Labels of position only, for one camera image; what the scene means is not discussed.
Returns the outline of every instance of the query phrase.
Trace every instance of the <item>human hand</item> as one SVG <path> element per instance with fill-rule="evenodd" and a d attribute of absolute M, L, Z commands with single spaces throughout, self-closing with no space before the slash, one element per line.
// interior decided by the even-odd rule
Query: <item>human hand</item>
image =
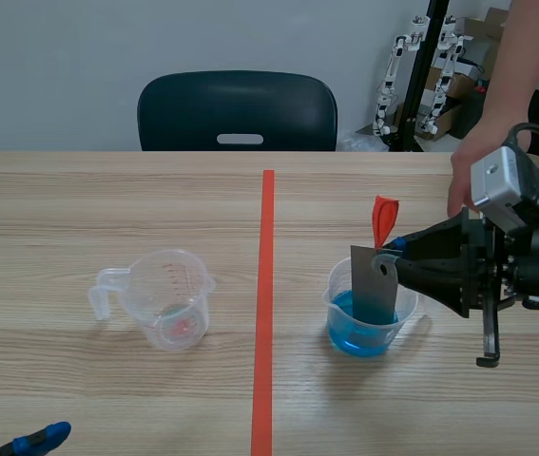
<path fill-rule="evenodd" d="M 498 149 L 506 140 L 510 129 L 516 124 L 527 122 L 524 116 L 518 118 L 483 116 L 480 122 L 470 130 L 457 151 L 451 155 L 452 181 L 449 187 L 449 204 L 447 213 L 449 218 L 455 217 L 465 204 L 476 210 L 472 203 L 472 190 L 470 188 L 471 166 L 480 159 Z M 527 150 L 530 145 L 530 133 L 523 132 L 518 137 L 519 145 Z"/>

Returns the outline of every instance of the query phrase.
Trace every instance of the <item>chair backrest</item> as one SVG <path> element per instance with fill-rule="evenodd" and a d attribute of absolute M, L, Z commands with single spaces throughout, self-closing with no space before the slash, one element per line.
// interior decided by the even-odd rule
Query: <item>chair backrest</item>
<path fill-rule="evenodd" d="M 172 74 L 144 89 L 138 131 L 143 150 L 335 150 L 337 103 L 326 84 L 297 74 Z M 220 143 L 225 134 L 262 143 Z"/>

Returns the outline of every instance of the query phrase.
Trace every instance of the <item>measuring cup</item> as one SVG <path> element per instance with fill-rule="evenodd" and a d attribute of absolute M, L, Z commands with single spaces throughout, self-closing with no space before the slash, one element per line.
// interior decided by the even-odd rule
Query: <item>measuring cup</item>
<path fill-rule="evenodd" d="M 333 343 L 354 356 L 375 356 L 387 350 L 411 317 L 419 294 L 398 285 L 391 325 L 372 325 L 356 320 L 352 317 L 352 263 L 350 258 L 345 258 L 329 274 L 328 289 L 322 300 L 328 307 L 328 332 Z"/>
<path fill-rule="evenodd" d="M 143 256 L 129 268 L 102 270 L 87 297 L 96 319 L 108 320 L 108 293 L 117 293 L 151 344 L 177 351 L 195 345 L 207 331 L 207 296 L 215 287 L 197 256 L 163 250 Z"/>

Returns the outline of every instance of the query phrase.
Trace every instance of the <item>empty measuring cup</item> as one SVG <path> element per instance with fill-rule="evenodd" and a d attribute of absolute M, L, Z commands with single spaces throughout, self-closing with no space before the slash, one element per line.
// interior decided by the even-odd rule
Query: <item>empty measuring cup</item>
<path fill-rule="evenodd" d="M 351 259 L 340 261 L 328 276 L 328 289 L 322 299 L 328 307 L 328 331 L 333 343 L 354 356 L 375 356 L 384 353 L 411 317 L 417 306 L 418 293 L 398 285 L 394 323 L 372 325 L 352 317 Z"/>
<path fill-rule="evenodd" d="M 154 346 L 177 351 L 196 344 L 207 331 L 207 296 L 215 287 L 197 256 L 164 250 L 143 256 L 129 268 L 104 269 L 87 296 L 96 319 L 107 320 L 108 293 L 117 293 Z"/>

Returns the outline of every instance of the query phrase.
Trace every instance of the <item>table surface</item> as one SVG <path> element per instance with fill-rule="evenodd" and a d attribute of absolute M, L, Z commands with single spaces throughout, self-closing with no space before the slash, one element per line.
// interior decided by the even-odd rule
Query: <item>table surface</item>
<path fill-rule="evenodd" d="M 49 423 L 55 454 L 248 455 L 261 174 L 276 169 L 274 453 L 539 454 L 539 313 L 500 314 L 502 365 L 474 365 L 481 315 L 425 300 L 381 357 L 335 351 L 320 302 L 369 245 L 376 194 L 396 235 L 445 218 L 448 154 L 0 152 L 0 445 Z M 156 250 L 218 282 L 194 349 L 152 349 L 87 288 Z"/>

